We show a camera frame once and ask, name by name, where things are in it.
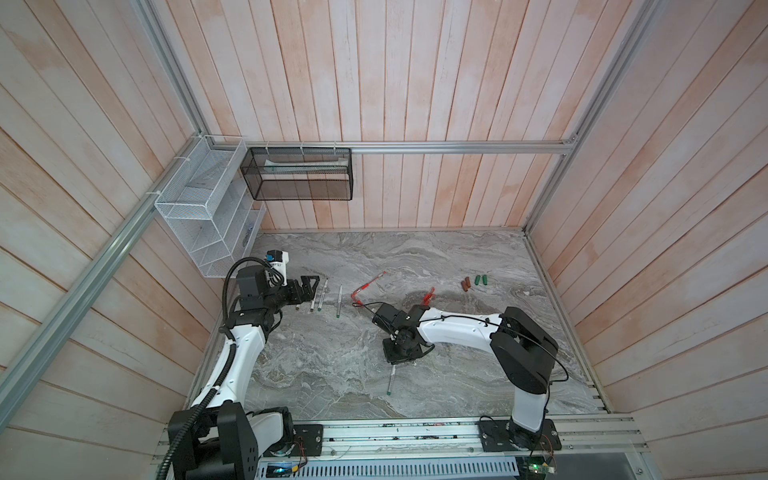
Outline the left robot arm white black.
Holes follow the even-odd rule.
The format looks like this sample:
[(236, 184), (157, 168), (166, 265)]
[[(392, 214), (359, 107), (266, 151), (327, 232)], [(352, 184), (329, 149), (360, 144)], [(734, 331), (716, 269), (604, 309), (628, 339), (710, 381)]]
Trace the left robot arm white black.
[(169, 448), (157, 478), (253, 479), (265, 456), (300, 456), (292, 416), (285, 407), (246, 412), (243, 407), (253, 367), (283, 309), (314, 299), (316, 275), (290, 279), (288, 254), (244, 257), (228, 270), (222, 291), (225, 343), (200, 393), (168, 424)]

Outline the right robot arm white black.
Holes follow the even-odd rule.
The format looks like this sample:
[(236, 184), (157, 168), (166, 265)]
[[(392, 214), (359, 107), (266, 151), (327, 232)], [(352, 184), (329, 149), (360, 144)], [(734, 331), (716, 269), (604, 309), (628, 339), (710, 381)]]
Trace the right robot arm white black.
[(537, 448), (559, 345), (526, 312), (508, 307), (490, 315), (462, 314), (424, 305), (403, 311), (383, 303), (373, 312), (372, 323), (388, 335), (383, 350), (393, 366), (420, 359), (439, 344), (471, 348), (483, 360), (495, 359), (514, 387), (504, 436), (517, 449)]

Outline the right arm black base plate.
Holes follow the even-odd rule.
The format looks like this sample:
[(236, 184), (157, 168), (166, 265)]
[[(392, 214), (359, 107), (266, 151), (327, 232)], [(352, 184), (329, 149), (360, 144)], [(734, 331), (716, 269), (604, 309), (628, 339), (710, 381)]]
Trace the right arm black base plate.
[(496, 420), (489, 416), (481, 416), (476, 425), (484, 452), (553, 452), (562, 449), (559, 433), (551, 419), (544, 419), (536, 432), (511, 420)]

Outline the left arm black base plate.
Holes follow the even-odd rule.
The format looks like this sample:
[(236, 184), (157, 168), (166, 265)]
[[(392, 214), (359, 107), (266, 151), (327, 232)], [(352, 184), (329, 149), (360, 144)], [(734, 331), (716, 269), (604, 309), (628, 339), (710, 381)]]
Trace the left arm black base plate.
[(324, 427), (321, 424), (297, 424), (292, 440), (280, 449), (288, 458), (318, 457), (323, 448)]

